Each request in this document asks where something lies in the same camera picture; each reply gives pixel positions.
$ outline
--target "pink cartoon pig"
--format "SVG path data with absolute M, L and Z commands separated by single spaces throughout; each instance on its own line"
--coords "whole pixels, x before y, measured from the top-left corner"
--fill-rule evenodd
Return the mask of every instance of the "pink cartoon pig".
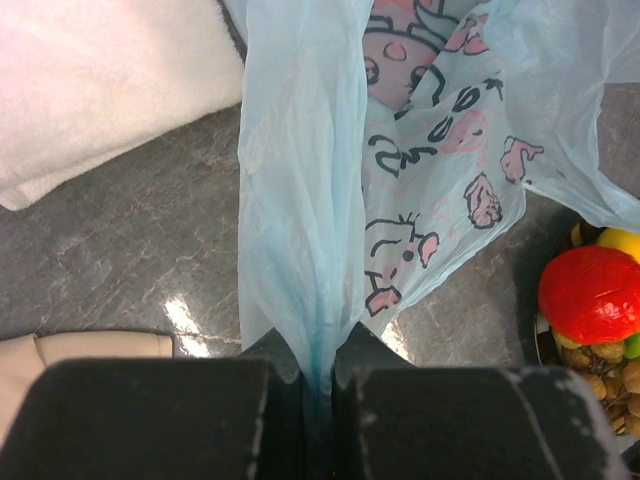
M 465 189 L 469 220 L 480 230 L 494 227 L 502 220 L 502 206 L 493 186 L 484 173 L 478 175 Z
M 482 29 L 489 19 L 488 14 L 469 15 L 460 30 L 451 35 L 445 45 L 447 52 L 458 52 L 462 50 L 465 55 L 480 55 L 489 50 L 489 47 L 482 40 Z
M 415 0 L 375 0 L 371 18 L 388 19 L 393 24 L 393 30 L 407 31 L 409 25 L 417 23 L 414 3 Z
M 427 268 L 438 250 L 440 238 L 437 233 L 416 232 L 418 216 L 413 219 L 411 214 L 406 218 L 399 216 L 397 220 L 376 219 L 366 227 L 366 253 L 374 259 L 377 267 L 375 271 L 365 271 L 371 286 L 365 305 L 372 317 L 402 299 L 397 287 L 401 273 L 407 268 L 416 268 L 416 263 Z
M 486 145 L 489 120 L 478 109 L 471 109 L 455 122 L 442 145 L 444 153 L 469 153 Z
M 435 43 L 442 49 L 460 20 L 478 3 L 479 0 L 415 0 L 413 8 L 418 22 L 437 38 Z
M 369 94 L 401 110 L 438 55 L 426 40 L 408 32 L 368 28 L 362 40 Z
M 539 153 L 544 153 L 543 147 L 536 147 L 530 143 L 507 137 L 504 142 L 504 154 L 500 159 L 502 171 L 508 182 L 518 183 L 524 178 L 524 161 L 531 161 Z

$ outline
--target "green fruit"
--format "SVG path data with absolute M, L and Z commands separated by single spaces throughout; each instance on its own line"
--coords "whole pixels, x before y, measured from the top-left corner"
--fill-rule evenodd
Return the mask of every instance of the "green fruit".
M 640 333 L 636 333 L 635 335 L 631 335 L 627 337 L 624 341 L 626 351 L 624 352 L 624 356 L 627 358 L 636 358 L 640 357 Z

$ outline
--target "marble surface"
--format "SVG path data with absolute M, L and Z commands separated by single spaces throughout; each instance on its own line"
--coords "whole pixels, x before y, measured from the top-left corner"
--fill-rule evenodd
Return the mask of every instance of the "marble surface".
M 612 86 L 599 129 L 603 170 L 635 195 L 639 112 L 640 87 Z M 238 353 L 238 129 L 238 107 L 210 115 L 0 212 L 0 339 L 129 329 L 175 335 L 180 355 Z M 574 218 L 530 195 L 385 341 L 417 365 L 535 362 L 538 275 Z

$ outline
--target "plastic bag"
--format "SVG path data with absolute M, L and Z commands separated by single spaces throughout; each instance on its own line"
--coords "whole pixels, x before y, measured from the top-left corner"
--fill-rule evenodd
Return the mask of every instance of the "plastic bag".
M 460 18 L 446 0 L 376 8 L 393 3 L 415 20 L 367 27 L 371 0 L 229 2 L 241 21 L 246 8 L 248 42 L 243 343 L 275 326 L 316 394 L 355 322 L 381 333 L 524 214 L 525 188 L 640 233 L 640 204 L 598 171 L 596 143 L 605 81 L 640 79 L 636 2 L 492 0 Z M 367 103 L 387 67 L 363 59 L 365 27 L 440 37 L 431 60 L 373 42 L 393 49 L 385 59 L 432 61 L 405 72 L 401 111 Z

